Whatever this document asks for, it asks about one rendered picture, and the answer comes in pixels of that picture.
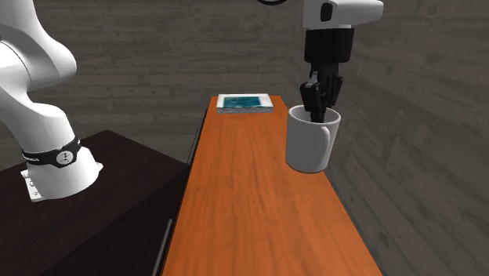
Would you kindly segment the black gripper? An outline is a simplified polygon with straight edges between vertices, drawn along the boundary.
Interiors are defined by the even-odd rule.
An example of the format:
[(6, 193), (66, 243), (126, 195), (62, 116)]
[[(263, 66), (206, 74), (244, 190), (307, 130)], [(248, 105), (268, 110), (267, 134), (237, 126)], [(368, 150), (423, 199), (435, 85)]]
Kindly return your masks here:
[(324, 90), (326, 107), (332, 108), (338, 99), (343, 84), (338, 64), (350, 60), (353, 37), (353, 28), (306, 31), (304, 60), (310, 64), (330, 64), (324, 69), (324, 87), (318, 80), (318, 72), (311, 69), (309, 81), (302, 83), (299, 88), (311, 122), (324, 121)]

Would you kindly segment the white mug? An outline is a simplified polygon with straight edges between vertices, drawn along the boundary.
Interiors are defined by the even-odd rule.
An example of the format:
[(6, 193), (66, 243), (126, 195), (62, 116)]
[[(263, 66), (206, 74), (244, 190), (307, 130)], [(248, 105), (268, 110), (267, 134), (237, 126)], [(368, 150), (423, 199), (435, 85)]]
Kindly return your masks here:
[(288, 110), (285, 159), (301, 173), (327, 168), (341, 122), (341, 115), (327, 108), (323, 122), (312, 122), (303, 105)]

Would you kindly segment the white book with teal cover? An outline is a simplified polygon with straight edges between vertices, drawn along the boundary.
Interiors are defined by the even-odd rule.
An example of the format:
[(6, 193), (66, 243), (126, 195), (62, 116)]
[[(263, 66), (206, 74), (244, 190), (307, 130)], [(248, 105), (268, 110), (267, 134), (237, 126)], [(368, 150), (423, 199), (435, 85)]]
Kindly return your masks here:
[(272, 113), (273, 104), (267, 93), (219, 94), (216, 112), (218, 114)]

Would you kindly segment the orange wooden sideboard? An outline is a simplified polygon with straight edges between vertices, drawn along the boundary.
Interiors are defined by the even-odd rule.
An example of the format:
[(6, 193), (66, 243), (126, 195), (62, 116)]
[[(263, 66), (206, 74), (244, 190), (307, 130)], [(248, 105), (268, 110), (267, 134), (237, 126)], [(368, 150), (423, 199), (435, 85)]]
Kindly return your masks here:
[(210, 99), (161, 276), (382, 276), (323, 173), (285, 161), (288, 110)]

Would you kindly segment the dark robot stand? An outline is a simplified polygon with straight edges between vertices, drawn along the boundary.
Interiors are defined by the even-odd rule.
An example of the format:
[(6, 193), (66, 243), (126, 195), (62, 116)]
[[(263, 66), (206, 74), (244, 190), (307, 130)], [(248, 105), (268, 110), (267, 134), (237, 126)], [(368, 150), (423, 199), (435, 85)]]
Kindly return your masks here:
[(0, 171), (0, 276), (152, 276), (188, 164), (109, 130), (81, 143), (103, 169), (74, 196), (33, 203), (24, 163)]

